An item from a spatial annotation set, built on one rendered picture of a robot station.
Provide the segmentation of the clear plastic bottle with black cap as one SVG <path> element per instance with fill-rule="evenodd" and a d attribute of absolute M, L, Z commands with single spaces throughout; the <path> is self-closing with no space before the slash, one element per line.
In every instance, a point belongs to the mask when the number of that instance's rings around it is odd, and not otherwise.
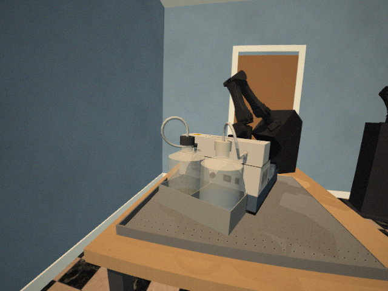
<path fill-rule="evenodd" d="M 180 151 L 169 155 L 169 188 L 191 195 L 199 190 L 205 156 L 193 151 L 194 136 L 180 136 L 180 145 Z"/>

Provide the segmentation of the clear plastic bottle with beige cap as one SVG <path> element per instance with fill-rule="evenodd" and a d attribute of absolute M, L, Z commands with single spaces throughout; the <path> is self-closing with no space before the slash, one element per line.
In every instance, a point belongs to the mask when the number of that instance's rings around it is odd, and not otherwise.
<path fill-rule="evenodd" d="M 240 201 L 243 165 L 231 158 L 231 141 L 215 140 L 215 157 L 201 161 L 199 199 L 231 211 Z"/>

